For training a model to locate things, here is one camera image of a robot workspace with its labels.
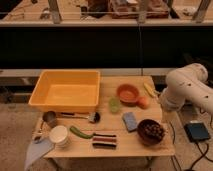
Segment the bowl of food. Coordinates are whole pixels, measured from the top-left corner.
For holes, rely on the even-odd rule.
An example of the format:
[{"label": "bowl of food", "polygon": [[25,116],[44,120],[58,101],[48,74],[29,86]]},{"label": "bowl of food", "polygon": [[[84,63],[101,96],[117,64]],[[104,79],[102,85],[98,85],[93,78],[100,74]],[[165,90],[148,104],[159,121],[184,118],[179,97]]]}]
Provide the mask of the bowl of food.
[{"label": "bowl of food", "polygon": [[164,136],[165,130],[162,125],[152,119],[142,120],[137,127],[138,135],[144,145],[155,145],[160,143]]},{"label": "bowl of food", "polygon": [[117,88],[117,96],[125,105],[135,106],[137,105],[140,93],[135,86],[122,84]]}]

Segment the white object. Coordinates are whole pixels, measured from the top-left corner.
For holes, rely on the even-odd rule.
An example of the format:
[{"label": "white object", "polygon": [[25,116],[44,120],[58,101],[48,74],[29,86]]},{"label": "white object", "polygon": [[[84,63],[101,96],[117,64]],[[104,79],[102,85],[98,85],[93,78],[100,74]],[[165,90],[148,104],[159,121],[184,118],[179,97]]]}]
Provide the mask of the white object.
[{"label": "white object", "polygon": [[213,115],[213,90],[204,84],[207,77],[206,68],[198,63],[169,72],[159,102],[165,110],[173,111],[181,109],[187,99]]},{"label": "white object", "polygon": [[185,7],[183,9],[183,14],[186,15],[186,16],[193,16],[196,11],[197,11],[196,7],[194,7],[194,6],[188,6],[188,7]]},{"label": "white object", "polygon": [[49,134],[50,141],[58,147],[65,147],[68,143],[68,130],[63,125],[54,127]]},{"label": "white object", "polygon": [[127,0],[127,2],[129,4],[138,4],[138,1],[136,1],[136,0]]}]

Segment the sponge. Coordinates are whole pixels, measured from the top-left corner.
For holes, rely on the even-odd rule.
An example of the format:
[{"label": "sponge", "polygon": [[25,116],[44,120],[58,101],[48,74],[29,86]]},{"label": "sponge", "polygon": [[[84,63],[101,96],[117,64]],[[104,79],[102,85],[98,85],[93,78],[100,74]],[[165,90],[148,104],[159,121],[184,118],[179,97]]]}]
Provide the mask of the sponge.
[{"label": "sponge", "polygon": [[133,132],[137,129],[137,122],[132,112],[124,113],[122,117],[128,132]]}]

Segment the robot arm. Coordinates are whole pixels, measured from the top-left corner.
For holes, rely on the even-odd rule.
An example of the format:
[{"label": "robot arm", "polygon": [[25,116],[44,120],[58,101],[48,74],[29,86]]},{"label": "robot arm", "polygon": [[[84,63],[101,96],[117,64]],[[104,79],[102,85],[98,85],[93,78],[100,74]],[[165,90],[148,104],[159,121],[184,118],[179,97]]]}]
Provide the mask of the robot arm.
[{"label": "robot arm", "polygon": [[213,89],[206,86],[208,72],[198,63],[171,71],[166,76],[167,88],[159,98],[166,110],[179,110],[185,100],[213,115]]}]

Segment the small bowl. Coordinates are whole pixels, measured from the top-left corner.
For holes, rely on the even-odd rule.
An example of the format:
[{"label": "small bowl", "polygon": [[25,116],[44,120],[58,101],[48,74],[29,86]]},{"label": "small bowl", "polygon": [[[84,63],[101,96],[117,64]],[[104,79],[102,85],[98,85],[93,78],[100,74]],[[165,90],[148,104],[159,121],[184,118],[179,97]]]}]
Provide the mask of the small bowl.
[{"label": "small bowl", "polygon": [[63,125],[54,127],[49,134],[50,141],[58,147],[65,147],[69,141],[68,130]]},{"label": "small bowl", "polygon": [[135,106],[139,99],[138,89],[131,84],[122,84],[117,88],[117,96],[125,105]]},{"label": "small bowl", "polygon": [[[149,133],[150,134],[147,134],[147,128],[149,127],[153,127],[153,125],[155,127],[159,127],[161,133],[158,134],[159,136],[156,136],[156,134],[154,135],[151,135],[153,134],[154,132],[150,131]],[[137,127],[137,132],[138,132],[138,135],[140,136],[141,138],[141,142],[144,144],[144,145],[155,145],[155,144],[158,144],[162,141],[164,135],[165,135],[165,130],[164,128],[156,121],[152,120],[152,119],[145,119],[145,120],[142,120],[139,124],[138,124],[138,127]]]}]

